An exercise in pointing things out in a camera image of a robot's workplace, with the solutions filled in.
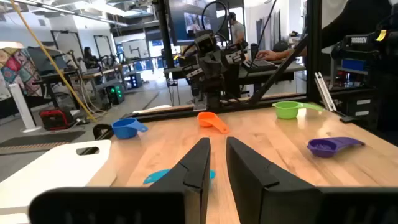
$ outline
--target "measuring cup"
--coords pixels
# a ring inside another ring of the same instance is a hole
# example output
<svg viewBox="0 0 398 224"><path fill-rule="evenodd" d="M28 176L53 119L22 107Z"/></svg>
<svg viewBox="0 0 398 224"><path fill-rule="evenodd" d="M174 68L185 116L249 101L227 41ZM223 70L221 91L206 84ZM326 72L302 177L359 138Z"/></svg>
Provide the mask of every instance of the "measuring cup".
<svg viewBox="0 0 398 224"><path fill-rule="evenodd" d="M324 109L317 105L311 105L308 103L299 103L294 101L283 101L279 103L274 103L272 105L276 108L276 115L280 119L294 119L299 114L299 109L307 108L318 111L323 111Z"/></svg>
<svg viewBox="0 0 398 224"><path fill-rule="evenodd" d="M113 133L118 139L129 139L137 135L137 132L146 132L148 128L136 118L121 119L112 124Z"/></svg>
<svg viewBox="0 0 398 224"><path fill-rule="evenodd" d="M214 113L201 112L198 114L198 123L204 128L215 127L222 134L229 133L229 127Z"/></svg>
<svg viewBox="0 0 398 224"><path fill-rule="evenodd" d="M308 143L307 147L314 156L329 158L333 157L338 151L355 145L364 146L365 143L353 138L337 137L313 139Z"/></svg>

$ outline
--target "green measuring cup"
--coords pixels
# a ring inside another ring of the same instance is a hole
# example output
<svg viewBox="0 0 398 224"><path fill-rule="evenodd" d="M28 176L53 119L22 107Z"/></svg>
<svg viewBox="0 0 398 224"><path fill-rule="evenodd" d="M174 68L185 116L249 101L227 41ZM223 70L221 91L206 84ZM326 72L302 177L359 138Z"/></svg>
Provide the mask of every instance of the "green measuring cup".
<svg viewBox="0 0 398 224"><path fill-rule="evenodd" d="M301 108L308 108L318 111L324 110L322 107L317 105L299 103L294 101L283 101L279 103L274 103L272 106L276 108L276 115L280 119L294 119L299 114L299 109Z"/></svg>

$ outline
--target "blue measuring cup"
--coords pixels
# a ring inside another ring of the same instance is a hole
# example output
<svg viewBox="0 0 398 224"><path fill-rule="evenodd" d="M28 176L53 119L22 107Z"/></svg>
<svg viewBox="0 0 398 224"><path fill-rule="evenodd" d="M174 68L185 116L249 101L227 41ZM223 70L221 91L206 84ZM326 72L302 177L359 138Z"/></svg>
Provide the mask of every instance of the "blue measuring cup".
<svg viewBox="0 0 398 224"><path fill-rule="evenodd" d="M148 128L140 123L136 118L121 119L112 124L113 133L118 139L130 139L137 135L148 131Z"/></svg>

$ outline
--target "wooden tabletop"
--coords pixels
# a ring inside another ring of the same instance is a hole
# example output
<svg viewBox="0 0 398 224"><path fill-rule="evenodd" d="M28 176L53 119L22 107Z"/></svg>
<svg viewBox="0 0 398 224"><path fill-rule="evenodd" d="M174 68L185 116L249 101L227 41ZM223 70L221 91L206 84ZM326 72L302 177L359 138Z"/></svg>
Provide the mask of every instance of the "wooden tabletop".
<svg viewBox="0 0 398 224"><path fill-rule="evenodd" d="M220 114L231 132L200 128L196 118L146 123L149 131L120 141L112 138L114 186L143 186L151 173L172 168L200 138L210 137L211 169L207 223L239 223L226 166L226 138L234 136L283 169L316 186L398 186L398 148L329 111L301 109L297 119L280 120L273 108ZM334 158L312 156L308 141L352 137L366 143Z"/></svg>

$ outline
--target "orange cup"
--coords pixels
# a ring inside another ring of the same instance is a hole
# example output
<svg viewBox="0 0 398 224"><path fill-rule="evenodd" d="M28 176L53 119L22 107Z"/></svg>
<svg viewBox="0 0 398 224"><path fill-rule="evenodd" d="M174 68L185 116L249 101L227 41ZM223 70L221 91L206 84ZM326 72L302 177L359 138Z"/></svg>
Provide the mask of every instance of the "orange cup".
<svg viewBox="0 0 398 224"><path fill-rule="evenodd" d="M214 113L201 112L198 114L198 123L204 128L215 127L222 134L229 133L229 127Z"/></svg>

